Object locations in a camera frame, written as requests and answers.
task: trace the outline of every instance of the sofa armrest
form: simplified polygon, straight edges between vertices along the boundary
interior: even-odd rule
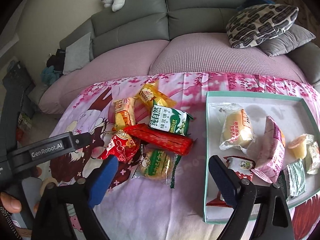
[[[316,44],[308,42],[287,56],[303,71],[311,85],[320,84],[320,48]]]

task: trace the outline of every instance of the snack package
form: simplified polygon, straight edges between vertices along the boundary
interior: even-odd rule
[[[98,159],[106,159],[110,154],[117,156],[120,162],[129,162],[137,153],[140,145],[140,140],[132,138],[123,130],[117,131],[111,138],[108,147],[98,157]]]
[[[174,107],[177,104],[158,90],[157,82],[144,84],[136,97],[142,101],[149,112],[153,108],[153,100],[158,106]]]
[[[174,156],[160,149],[140,145],[141,157],[133,178],[145,177],[170,184],[174,166]]]
[[[288,201],[299,196],[306,191],[306,176],[303,169],[302,160],[286,166],[278,177],[284,198]]]
[[[151,111],[149,127],[186,136],[190,119],[193,117],[187,112],[158,106],[155,102]]]
[[[115,100],[115,126],[114,131],[136,124],[134,117],[134,102],[136,98],[124,98]]]
[[[320,167],[320,154],[317,142],[307,144],[307,156],[305,160],[307,173],[311,175],[318,174],[318,169]]]
[[[154,130],[145,123],[129,126],[124,131],[131,136],[139,138],[148,143],[152,143],[159,148],[166,149],[178,155],[187,155],[193,144],[193,140],[178,134]]]
[[[302,134],[288,143],[290,152],[296,159],[304,159],[307,155],[307,144],[313,142],[314,136],[311,134]]]
[[[251,169],[254,168],[253,160],[239,156],[228,156],[224,158],[227,160],[227,168],[232,169],[240,179],[248,179],[252,181],[253,174]],[[208,202],[206,206],[231,207],[224,201],[220,191],[218,192],[217,198]]]
[[[272,117],[267,116],[262,148],[252,172],[267,183],[276,182],[284,159],[284,147],[282,131]]]
[[[250,143],[255,141],[255,135],[245,110],[237,104],[215,107],[219,109],[218,119],[223,125],[219,148],[239,148],[246,153]]]

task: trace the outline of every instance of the pink floral tablecloth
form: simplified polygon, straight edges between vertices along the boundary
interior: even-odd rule
[[[105,198],[94,211],[108,236],[114,239],[216,239],[224,225],[202,221],[206,155],[205,102],[207,91],[234,90],[276,93],[305,99],[320,124],[320,94],[313,87],[281,78],[235,73],[172,73],[123,78],[94,84],[68,107],[51,136],[67,131],[90,132],[89,147],[50,162],[46,176],[59,185],[71,184],[101,165],[97,157],[110,140],[113,100],[132,97],[147,82],[159,81],[159,90],[178,102],[175,108],[195,118],[189,132],[197,139],[189,155],[181,159],[175,175],[175,189],[144,178],[131,179],[137,158],[120,163]],[[135,105],[137,123],[148,122],[148,112]],[[84,239],[72,205],[70,219],[79,239]],[[319,196],[295,208],[295,239],[306,239],[319,220]],[[254,222],[249,222],[242,239],[248,239]]]

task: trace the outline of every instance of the sofa backrest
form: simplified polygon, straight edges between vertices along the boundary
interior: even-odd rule
[[[60,41],[67,46],[91,32],[91,53],[148,40],[172,40],[188,33],[225,33],[226,25],[245,0],[126,0],[123,8],[92,15]]]

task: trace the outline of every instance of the blue gripper pad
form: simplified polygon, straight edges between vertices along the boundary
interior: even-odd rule
[[[219,156],[213,155],[209,159],[209,172],[217,184],[225,202],[234,209],[237,207],[238,190],[240,179],[233,170],[228,169],[220,160]]]
[[[118,158],[114,155],[109,155],[100,166],[94,169],[89,177],[94,176],[94,181],[91,182],[89,189],[88,205],[90,208],[99,205],[106,194],[113,178],[118,170]]]

